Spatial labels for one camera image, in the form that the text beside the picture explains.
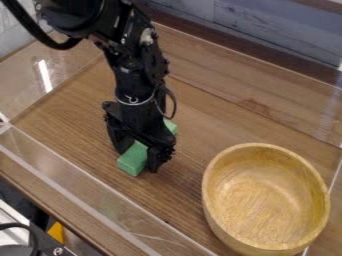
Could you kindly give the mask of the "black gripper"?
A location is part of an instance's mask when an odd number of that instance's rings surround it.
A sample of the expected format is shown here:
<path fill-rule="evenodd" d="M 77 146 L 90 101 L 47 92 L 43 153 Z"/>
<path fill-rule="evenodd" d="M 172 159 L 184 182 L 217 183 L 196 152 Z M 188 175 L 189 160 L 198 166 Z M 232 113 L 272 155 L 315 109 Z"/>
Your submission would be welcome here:
<path fill-rule="evenodd" d="M 157 96 L 136 106 L 104 101 L 101 108 L 105 112 L 106 131 L 113 148 L 118 154 L 124 154 L 134 140 L 121 126 L 129 127 L 136 132 L 148 131 L 157 126 L 164 119 L 165 97 Z M 173 145 L 150 145 L 146 149 L 148 170 L 156 173 L 160 166 L 172 159 L 173 154 Z"/>

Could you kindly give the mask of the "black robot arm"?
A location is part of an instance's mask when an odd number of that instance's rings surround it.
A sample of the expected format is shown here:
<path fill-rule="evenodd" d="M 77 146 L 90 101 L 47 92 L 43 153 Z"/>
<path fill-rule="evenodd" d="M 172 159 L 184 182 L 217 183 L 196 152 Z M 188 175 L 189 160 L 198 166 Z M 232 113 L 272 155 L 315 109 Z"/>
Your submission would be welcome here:
<path fill-rule="evenodd" d="M 102 51 L 114 75 L 114 99 L 105 101 L 108 135 L 118 153 L 146 146 L 145 167 L 154 172 L 172 158 L 176 138 L 164 120 L 169 62 L 150 18 L 129 0 L 35 0 L 49 26 Z"/>

